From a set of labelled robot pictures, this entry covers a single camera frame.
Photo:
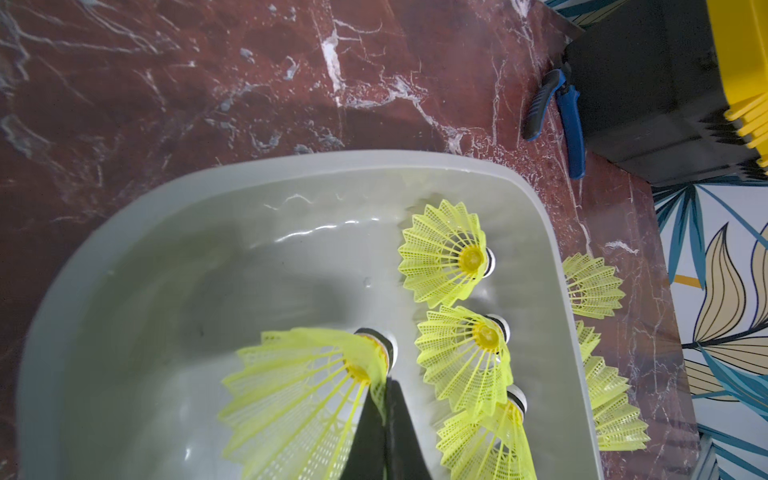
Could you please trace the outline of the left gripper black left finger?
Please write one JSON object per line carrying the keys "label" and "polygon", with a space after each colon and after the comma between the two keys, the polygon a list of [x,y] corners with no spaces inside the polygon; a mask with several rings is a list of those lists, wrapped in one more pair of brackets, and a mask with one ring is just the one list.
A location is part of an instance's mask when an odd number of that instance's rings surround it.
{"label": "left gripper black left finger", "polygon": [[368,392],[340,479],[384,479],[385,445],[385,422],[371,392]]}

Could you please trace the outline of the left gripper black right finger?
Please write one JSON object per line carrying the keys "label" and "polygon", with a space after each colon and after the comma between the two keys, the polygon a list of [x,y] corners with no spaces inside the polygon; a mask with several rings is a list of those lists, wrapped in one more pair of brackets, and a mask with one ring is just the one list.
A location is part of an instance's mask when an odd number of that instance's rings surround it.
{"label": "left gripper black right finger", "polygon": [[386,478],[431,480],[400,383],[387,378],[385,392]]}

